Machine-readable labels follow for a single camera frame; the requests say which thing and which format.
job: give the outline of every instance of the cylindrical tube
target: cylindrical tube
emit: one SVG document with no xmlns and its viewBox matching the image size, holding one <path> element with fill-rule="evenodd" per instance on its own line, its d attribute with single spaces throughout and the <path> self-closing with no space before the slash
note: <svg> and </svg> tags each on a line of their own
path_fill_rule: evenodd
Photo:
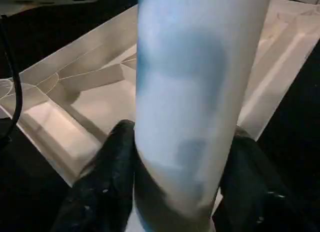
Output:
<svg viewBox="0 0 320 232">
<path fill-rule="evenodd" d="M 146 231 L 210 231 L 270 0 L 139 0 L 135 202 Z"/>
</svg>

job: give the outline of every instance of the black wire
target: black wire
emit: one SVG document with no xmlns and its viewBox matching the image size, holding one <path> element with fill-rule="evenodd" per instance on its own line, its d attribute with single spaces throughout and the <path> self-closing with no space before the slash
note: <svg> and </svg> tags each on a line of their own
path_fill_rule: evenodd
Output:
<svg viewBox="0 0 320 232">
<path fill-rule="evenodd" d="M 17 64 L 15 63 L 14 56 L 13 56 L 13 51 L 10 47 L 7 33 L 3 24 L 3 20 L 7 19 L 5 15 L 1 16 L 0 19 L 0 38 L 3 43 L 4 47 L 4 54 L 5 58 L 8 62 L 9 69 L 12 74 L 12 79 L 14 83 L 14 89 L 15 89 L 15 110 L 14 114 L 12 117 L 12 122 L 10 127 L 8 128 L 7 132 L 4 134 L 0 140 L 8 140 L 11 133 L 13 132 L 14 128 L 16 127 L 16 124 L 20 118 L 21 112 L 22 112 L 22 106 L 23 106 L 23 93 L 22 93 L 22 86 L 21 86 L 21 81 L 20 81 L 20 76 L 19 76 L 19 71 L 17 69 Z"/>
</svg>

